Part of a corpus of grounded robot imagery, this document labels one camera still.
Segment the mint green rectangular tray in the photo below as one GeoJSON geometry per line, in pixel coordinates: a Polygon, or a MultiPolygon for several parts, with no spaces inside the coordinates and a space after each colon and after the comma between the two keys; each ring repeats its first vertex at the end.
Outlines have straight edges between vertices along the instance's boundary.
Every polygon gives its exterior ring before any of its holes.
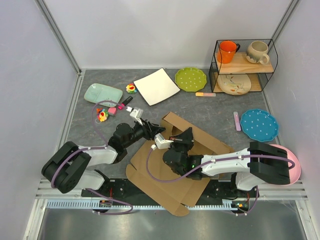
{"type": "Polygon", "coordinates": [[[112,101],[118,103],[123,96],[123,91],[108,85],[93,83],[88,87],[84,94],[84,99],[90,103],[98,103],[101,101],[112,101]]]}

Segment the colourful flower plush toy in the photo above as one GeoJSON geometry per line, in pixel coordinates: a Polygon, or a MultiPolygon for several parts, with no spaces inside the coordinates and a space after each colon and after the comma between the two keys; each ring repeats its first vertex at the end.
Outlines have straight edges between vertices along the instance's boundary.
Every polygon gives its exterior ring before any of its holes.
{"type": "Polygon", "coordinates": [[[129,94],[135,94],[138,92],[136,86],[133,84],[133,83],[130,83],[126,86],[126,91],[129,93],[129,94]]]}

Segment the beige ceramic mug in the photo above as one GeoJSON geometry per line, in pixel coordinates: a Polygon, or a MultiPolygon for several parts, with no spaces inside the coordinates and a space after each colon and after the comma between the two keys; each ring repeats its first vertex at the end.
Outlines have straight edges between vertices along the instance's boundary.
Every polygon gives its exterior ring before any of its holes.
{"type": "Polygon", "coordinates": [[[252,64],[267,65],[270,62],[268,50],[265,42],[253,41],[246,50],[246,60],[252,64]]]}

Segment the rainbow flower keychain toy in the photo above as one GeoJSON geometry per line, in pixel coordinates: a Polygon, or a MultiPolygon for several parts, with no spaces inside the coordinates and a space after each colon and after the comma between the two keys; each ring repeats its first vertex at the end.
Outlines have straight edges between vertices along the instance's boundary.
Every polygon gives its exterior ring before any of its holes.
{"type": "Polygon", "coordinates": [[[97,124],[103,123],[108,119],[108,112],[106,111],[105,108],[97,108],[96,109],[96,119],[95,122],[97,124]]]}

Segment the white square plate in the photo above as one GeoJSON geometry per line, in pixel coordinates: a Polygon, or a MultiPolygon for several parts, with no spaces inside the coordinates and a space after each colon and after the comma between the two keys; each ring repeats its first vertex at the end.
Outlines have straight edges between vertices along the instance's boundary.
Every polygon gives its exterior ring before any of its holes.
{"type": "Polygon", "coordinates": [[[133,83],[149,106],[156,105],[180,91],[163,68],[133,83]]]}

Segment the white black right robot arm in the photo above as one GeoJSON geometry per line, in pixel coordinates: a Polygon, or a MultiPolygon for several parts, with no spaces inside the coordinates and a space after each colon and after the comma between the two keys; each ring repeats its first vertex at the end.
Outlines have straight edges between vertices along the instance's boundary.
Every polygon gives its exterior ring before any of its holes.
{"type": "Polygon", "coordinates": [[[169,138],[169,148],[163,154],[163,162],[184,178],[202,180],[215,175],[232,173],[235,180],[229,184],[229,191],[235,197],[242,196],[263,183],[289,185],[290,170],[296,164],[289,159],[286,150],[259,141],[252,141],[249,147],[220,155],[190,155],[194,146],[192,128],[169,138]]]}

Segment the blue polka dot plate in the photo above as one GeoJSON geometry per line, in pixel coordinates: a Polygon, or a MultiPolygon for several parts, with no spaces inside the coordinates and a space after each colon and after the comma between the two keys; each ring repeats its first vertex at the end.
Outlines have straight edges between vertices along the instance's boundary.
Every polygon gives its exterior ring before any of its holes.
{"type": "Polygon", "coordinates": [[[277,120],[269,112],[259,108],[243,113],[240,126],[250,139],[258,142],[273,141],[279,134],[277,120]]]}

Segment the pink eraser block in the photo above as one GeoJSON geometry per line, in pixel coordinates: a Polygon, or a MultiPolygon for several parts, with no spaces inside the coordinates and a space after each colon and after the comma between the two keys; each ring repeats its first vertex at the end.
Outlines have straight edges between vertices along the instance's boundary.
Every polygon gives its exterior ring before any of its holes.
{"type": "Polygon", "coordinates": [[[107,111],[109,116],[115,116],[117,113],[117,108],[116,107],[110,107],[107,111]]]}

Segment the lilac highlighter pen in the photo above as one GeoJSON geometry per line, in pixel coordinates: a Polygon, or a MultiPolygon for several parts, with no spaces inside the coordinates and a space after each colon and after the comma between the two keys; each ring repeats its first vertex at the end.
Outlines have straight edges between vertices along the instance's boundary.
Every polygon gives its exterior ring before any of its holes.
{"type": "Polygon", "coordinates": [[[240,132],[242,129],[241,129],[241,124],[240,124],[239,114],[237,111],[233,112],[233,118],[234,118],[234,123],[235,123],[235,129],[237,132],[240,132]]]}

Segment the brown cardboard box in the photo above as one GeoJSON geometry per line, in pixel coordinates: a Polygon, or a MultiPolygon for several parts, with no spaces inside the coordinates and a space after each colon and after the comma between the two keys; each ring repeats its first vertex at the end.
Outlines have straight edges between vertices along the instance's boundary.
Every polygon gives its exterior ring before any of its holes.
{"type": "MultiPolygon", "coordinates": [[[[231,146],[173,112],[166,114],[160,125],[165,128],[162,133],[165,139],[191,127],[195,143],[188,152],[190,155],[222,155],[234,152],[231,146]]],[[[126,177],[169,213],[184,217],[189,214],[188,208],[196,205],[210,180],[192,180],[186,177],[178,179],[179,175],[163,162],[166,150],[152,151],[153,143],[152,140],[146,141],[131,158],[130,164],[126,166],[126,177]]]]}

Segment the orange mug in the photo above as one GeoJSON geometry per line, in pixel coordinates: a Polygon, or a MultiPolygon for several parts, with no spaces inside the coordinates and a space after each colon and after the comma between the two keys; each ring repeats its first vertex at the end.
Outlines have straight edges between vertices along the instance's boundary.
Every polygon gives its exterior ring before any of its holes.
{"type": "Polygon", "coordinates": [[[231,63],[234,55],[240,49],[241,45],[231,40],[224,40],[219,44],[217,52],[217,61],[222,64],[231,63]]]}

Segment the green polka dot plate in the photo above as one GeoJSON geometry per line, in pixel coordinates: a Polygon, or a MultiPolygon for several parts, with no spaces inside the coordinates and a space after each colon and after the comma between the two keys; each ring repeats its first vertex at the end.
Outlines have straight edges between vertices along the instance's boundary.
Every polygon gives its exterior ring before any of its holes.
{"type": "Polygon", "coordinates": [[[198,92],[207,84],[207,76],[198,68],[185,67],[177,71],[174,82],[185,92],[198,92]]]}

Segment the cream floral oval plate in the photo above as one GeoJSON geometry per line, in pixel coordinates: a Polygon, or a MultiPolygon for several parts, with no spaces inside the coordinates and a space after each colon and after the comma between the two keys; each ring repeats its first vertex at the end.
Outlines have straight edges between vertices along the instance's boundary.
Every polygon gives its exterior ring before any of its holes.
{"type": "Polygon", "coordinates": [[[235,96],[248,93],[252,87],[247,74],[219,75],[217,83],[224,93],[235,96]]]}

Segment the pink black highlighter marker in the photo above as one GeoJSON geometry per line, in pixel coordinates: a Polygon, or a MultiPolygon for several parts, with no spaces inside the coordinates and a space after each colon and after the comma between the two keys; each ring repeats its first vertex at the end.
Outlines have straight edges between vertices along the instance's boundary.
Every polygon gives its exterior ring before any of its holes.
{"type": "Polygon", "coordinates": [[[127,98],[118,106],[118,109],[119,109],[119,110],[124,109],[132,100],[133,100],[133,97],[132,97],[132,96],[127,97],[127,98]]]}

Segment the pink round plate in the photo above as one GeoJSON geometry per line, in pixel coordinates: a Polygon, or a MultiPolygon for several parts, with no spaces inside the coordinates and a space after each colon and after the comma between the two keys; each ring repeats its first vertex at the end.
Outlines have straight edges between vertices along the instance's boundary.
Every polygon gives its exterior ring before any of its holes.
{"type": "Polygon", "coordinates": [[[295,156],[295,154],[289,150],[288,148],[281,146],[279,144],[270,144],[273,147],[277,147],[280,149],[283,149],[287,152],[287,157],[289,160],[292,160],[295,164],[294,168],[289,170],[289,178],[290,178],[290,184],[289,185],[293,185],[294,183],[296,183],[300,176],[301,176],[301,165],[300,162],[298,160],[298,158],[295,156]]]}

